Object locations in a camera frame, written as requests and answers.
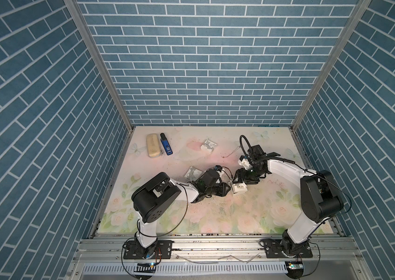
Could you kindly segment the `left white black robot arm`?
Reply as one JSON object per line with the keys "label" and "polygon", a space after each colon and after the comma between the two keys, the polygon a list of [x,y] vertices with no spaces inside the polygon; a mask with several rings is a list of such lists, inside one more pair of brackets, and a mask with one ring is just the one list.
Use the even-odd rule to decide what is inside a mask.
{"label": "left white black robot arm", "polygon": [[139,216],[135,242],[143,249],[157,243],[157,220],[175,201],[197,204],[206,198],[225,197],[231,187],[223,182],[221,175],[230,176],[222,166],[207,169],[196,180],[182,183],[160,172],[132,195],[134,210]]}

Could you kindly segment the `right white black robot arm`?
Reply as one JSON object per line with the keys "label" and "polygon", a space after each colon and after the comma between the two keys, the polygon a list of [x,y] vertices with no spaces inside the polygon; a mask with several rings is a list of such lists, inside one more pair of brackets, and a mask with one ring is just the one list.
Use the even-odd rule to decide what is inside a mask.
{"label": "right white black robot arm", "polygon": [[283,233],[282,246],[290,248],[306,243],[321,224],[344,207],[330,172],[306,169],[275,152],[267,154],[260,145],[241,150],[243,155],[238,160],[241,168],[231,182],[234,193],[246,191],[249,185],[258,184],[269,174],[278,175],[300,189],[302,213]]}

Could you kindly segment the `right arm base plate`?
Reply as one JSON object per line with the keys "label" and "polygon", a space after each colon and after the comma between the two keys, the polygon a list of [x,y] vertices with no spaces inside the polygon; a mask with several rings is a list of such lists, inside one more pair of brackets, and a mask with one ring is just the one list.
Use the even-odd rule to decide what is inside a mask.
{"label": "right arm base plate", "polygon": [[268,259],[313,258],[313,252],[307,241],[295,244],[288,239],[261,239],[259,245],[265,250]]}

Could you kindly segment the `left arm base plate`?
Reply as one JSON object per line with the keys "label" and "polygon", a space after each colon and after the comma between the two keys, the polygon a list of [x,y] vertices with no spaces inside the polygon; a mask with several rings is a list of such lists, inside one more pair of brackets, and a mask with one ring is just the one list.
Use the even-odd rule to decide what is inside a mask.
{"label": "left arm base plate", "polygon": [[162,258],[168,260],[171,258],[172,245],[173,241],[171,240],[160,240],[145,248],[137,239],[128,240],[123,249],[123,259],[154,260]]}

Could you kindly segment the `white jewelry box base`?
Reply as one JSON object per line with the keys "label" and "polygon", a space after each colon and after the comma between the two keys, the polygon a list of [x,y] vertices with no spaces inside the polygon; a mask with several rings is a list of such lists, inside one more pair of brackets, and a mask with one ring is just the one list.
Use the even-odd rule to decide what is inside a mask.
{"label": "white jewelry box base", "polygon": [[245,183],[232,183],[231,190],[234,195],[238,195],[247,192],[248,188]]}

